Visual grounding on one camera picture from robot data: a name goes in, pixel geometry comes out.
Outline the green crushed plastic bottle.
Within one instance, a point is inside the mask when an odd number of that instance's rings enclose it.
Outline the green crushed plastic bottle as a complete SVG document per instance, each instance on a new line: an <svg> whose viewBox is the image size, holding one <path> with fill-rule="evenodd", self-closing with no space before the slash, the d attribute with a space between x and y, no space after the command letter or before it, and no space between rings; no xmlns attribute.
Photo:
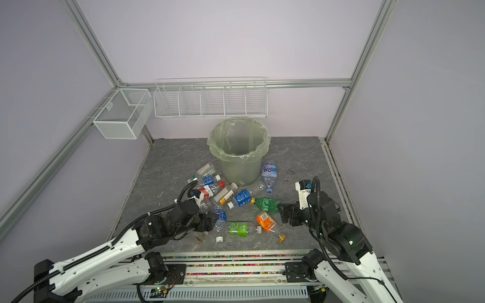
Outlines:
<svg viewBox="0 0 485 303"><path fill-rule="evenodd" d="M264 212L272 213L279 211L279 205L281 204L281 201L279 199L271 198L252 198L251 204L256 205Z"/></svg>

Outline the green label clear bottle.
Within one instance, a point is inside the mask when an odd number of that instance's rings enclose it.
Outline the green label clear bottle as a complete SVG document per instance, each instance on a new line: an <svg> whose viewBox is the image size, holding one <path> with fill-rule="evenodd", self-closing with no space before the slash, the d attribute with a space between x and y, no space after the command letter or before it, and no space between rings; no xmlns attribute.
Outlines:
<svg viewBox="0 0 485 303"><path fill-rule="evenodd" d="M233 221L227 222L226 234L234 237L248 237L253 234L261 234L262 228L253 222Z"/></svg>

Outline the blue label bottle white cap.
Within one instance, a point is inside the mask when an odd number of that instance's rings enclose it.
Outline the blue label bottle white cap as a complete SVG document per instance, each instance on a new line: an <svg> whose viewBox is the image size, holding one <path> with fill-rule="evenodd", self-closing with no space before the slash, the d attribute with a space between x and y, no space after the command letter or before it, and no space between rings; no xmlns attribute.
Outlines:
<svg viewBox="0 0 485 303"><path fill-rule="evenodd" d="M253 198L261 196L264 192L265 185L262 181L254 183L237 193L227 205L230 209L235 206L242 207L247 203L251 203Z"/></svg>

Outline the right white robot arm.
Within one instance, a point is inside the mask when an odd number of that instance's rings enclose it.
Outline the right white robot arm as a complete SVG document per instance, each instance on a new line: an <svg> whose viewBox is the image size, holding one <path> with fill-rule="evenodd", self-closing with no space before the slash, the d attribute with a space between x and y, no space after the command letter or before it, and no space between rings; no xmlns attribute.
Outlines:
<svg viewBox="0 0 485 303"><path fill-rule="evenodd" d="M285 264L287 281L319 283L342 302L401 302L364 232L341 219L320 180L298 181L295 189L298 202L279 205L281 219L308 227L320 247Z"/></svg>

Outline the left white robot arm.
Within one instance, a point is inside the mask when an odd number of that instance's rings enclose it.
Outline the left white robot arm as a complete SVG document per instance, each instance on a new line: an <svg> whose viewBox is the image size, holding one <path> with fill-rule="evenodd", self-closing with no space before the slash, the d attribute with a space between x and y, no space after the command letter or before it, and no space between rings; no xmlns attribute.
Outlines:
<svg viewBox="0 0 485 303"><path fill-rule="evenodd" d="M91 297L129 284L156 284L171 274L155 247L179 241L190 232L210 232L219 219L201 212L192 181L176 202L147 212L130 222L112 240L66 261L44 260L35 265L34 282L14 302L33 293L34 302L85 302Z"/></svg>

